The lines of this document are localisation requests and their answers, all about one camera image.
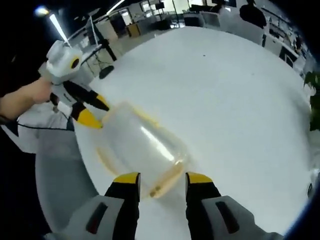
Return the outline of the person's left hand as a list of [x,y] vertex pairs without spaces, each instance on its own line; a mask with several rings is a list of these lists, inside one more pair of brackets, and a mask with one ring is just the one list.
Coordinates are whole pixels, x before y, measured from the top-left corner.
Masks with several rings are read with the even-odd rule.
[[35,104],[42,104],[50,100],[52,83],[40,77],[31,84],[31,97]]

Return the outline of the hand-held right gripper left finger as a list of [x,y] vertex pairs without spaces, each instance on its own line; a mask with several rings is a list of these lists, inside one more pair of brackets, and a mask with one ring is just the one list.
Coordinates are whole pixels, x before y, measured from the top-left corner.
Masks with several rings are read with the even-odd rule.
[[104,195],[96,195],[75,210],[66,227],[45,240],[134,240],[140,217],[141,174],[116,177]]

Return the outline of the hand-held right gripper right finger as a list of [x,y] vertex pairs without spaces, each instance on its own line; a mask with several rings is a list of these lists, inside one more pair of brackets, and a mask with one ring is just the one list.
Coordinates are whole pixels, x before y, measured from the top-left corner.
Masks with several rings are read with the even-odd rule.
[[254,215],[228,195],[221,195],[213,180],[195,172],[185,173],[186,219],[193,240],[282,240],[266,232]]

